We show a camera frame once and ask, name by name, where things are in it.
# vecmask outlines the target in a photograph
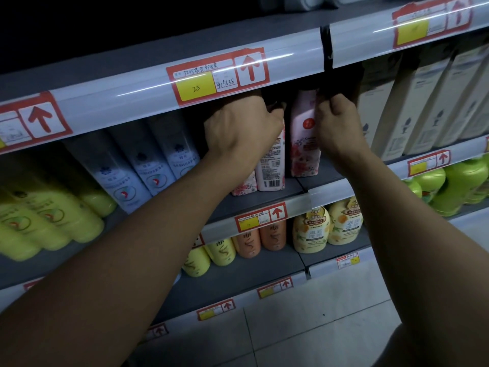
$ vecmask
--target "floor tile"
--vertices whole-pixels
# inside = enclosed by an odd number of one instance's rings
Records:
[[[219,364],[216,367],[256,367],[256,359],[253,353]]]
[[[371,366],[400,324],[389,300],[255,352],[258,367]]]
[[[245,314],[237,309],[139,345],[130,362],[132,367],[205,367],[252,352]]]
[[[375,261],[360,263],[245,308],[254,350],[388,300]]]

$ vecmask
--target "yellow price sticker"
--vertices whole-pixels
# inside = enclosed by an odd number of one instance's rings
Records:
[[[273,287],[268,287],[266,289],[260,290],[260,297],[265,298],[267,296],[273,295],[275,292],[273,291]]]
[[[419,40],[428,35],[429,19],[413,19],[397,27],[398,40],[397,45],[403,45],[408,42]]]
[[[259,225],[260,221],[258,220],[258,216],[240,222],[241,231],[252,229],[258,227]]]
[[[409,165],[409,175],[419,174],[425,172],[427,169],[428,169],[427,161],[415,163],[414,165]]]
[[[209,310],[206,310],[202,313],[199,313],[199,318],[201,321],[205,321],[205,320],[208,320],[209,318],[212,318],[215,315],[216,314],[214,313],[214,309],[209,309]]]
[[[182,102],[216,93],[212,72],[185,77],[175,82]]]

